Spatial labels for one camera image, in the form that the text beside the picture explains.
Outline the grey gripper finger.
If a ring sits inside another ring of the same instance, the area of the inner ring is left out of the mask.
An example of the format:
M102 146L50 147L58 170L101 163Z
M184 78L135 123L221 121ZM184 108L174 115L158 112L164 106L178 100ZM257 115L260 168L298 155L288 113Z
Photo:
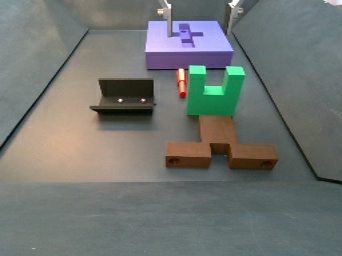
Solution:
M173 5L168 0L158 0L161 8L158 9L158 15L168 21L168 36L173 36Z
M232 2L228 4L228 33L232 33L234 20L237 19L238 15L244 13L242 4L244 0L232 0Z

